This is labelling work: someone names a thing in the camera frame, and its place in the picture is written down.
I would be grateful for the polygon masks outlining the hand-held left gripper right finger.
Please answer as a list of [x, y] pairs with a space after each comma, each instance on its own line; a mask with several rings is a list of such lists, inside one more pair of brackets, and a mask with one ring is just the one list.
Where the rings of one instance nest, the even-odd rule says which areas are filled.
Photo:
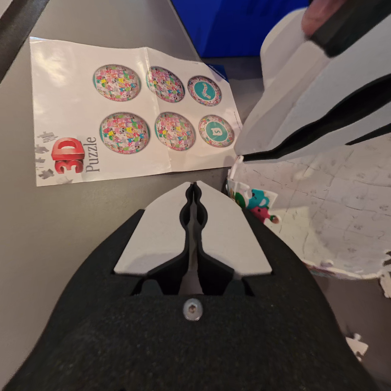
[[223, 294], [233, 280], [272, 274], [242, 209], [202, 181], [195, 182], [198, 279], [204, 294]]

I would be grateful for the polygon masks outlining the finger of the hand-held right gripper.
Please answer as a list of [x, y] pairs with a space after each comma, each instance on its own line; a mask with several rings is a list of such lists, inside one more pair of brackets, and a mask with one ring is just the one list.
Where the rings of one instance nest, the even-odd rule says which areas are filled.
[[288, 161], [300, 157], [317, 155], [330, 149], [343, 146], [351, 141], [363, 137], [375, 130], [378, 130], [391, 122], [391, 104], [388, 103], [366, 116], [365, 118], [345, 126], [342, 129], [330, 132], [313, 143], [292, 152], [275, 161]]
[[[234, 150], [244, 163], [275, 161], [390, 103], [390, 23], [328, 58], [307, 41], [249, 114]], [[345, 145], [390, 134], [390, 124]]]

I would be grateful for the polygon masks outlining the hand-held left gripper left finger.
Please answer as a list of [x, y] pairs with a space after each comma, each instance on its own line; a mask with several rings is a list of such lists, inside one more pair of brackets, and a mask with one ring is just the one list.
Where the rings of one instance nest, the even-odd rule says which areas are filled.
[[149, 204], [114, 273], [156, 280], [163, 294], [178, 294], [189, 266], [192, 201], [193, 184], [185, 182]]

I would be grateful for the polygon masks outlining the colourful puzzle ball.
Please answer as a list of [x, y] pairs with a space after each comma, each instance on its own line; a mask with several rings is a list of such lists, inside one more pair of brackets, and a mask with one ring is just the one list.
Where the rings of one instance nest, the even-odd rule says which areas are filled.
[[228, 176], [242, 193], [277, 194], [276, 233], [310, 269], [372, 279], [390, 272], [390, 136], [281, 162], [237, 164]]

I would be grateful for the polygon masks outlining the puzzle instruction leaflet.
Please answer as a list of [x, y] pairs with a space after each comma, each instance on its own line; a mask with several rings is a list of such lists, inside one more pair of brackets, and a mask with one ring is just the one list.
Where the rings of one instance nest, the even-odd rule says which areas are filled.
[[149, 47], [29, 44], [37, 186], [233, 164], [242, 122], [212, 67]]

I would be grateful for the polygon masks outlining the person's right hand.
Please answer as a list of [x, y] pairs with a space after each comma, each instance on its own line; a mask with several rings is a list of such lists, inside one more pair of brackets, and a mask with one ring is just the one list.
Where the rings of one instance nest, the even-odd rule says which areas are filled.
[[301, 29], [307, 38], [312, 35], [333, 16], [346, 0], [313, 0], [303, 14]]

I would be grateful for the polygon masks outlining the blue plastic bin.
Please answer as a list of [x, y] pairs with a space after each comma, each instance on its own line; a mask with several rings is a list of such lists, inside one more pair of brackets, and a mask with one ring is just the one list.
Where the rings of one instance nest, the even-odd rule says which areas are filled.
[[257, 56], [270, 30], [307, 0], [172, 0], [201, 58]]

